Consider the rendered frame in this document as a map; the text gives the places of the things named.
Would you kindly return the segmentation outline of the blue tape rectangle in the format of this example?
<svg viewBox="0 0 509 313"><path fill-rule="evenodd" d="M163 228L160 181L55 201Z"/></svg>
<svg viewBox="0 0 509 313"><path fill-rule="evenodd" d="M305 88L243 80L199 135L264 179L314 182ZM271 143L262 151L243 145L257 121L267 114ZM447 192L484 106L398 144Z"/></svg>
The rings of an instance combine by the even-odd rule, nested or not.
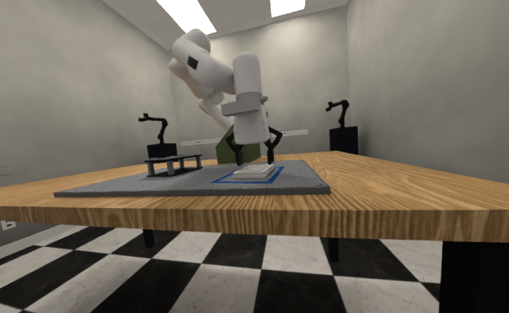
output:
<svg viewBox="0 0 509 313"><path fill-rule="evenodd" d="M224 179L224 178L226 178L226 177L228 177L228 176L232 175L232 174L233 174L233 172L232 172L232 173L230 173L230 174L228 174L228 175L225 175L224 177L221 177L220 179L217 179L217 180L215 180L215 181L213 181L213 182L211 182L211 183L272 184L272 183L274 182L274 180L276 179L276 177L280 174L280 172L282 171L282 169L283 169L284 167L275 167L275 168L279 168L279 169L277 170L277 172L276 172L276 173L275 173L275 174L274 174L274 175L273 175L273 176L272 176L272 177L271 177L271 178L270 178L267 182L219 182L220 180L222 180L222 179Z"/></svg>

